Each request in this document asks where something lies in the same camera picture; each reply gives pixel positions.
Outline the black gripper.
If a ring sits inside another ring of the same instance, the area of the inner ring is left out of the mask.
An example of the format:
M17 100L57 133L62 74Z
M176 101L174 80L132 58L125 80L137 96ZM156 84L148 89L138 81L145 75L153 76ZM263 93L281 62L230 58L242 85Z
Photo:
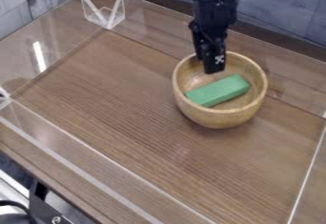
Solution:
M202 34L212 40L228 36L229 27L237 21L238 0L192 0L194 7L193 42L197 57L204 60L206 74L224 71L226 68L226 43L202 39Z

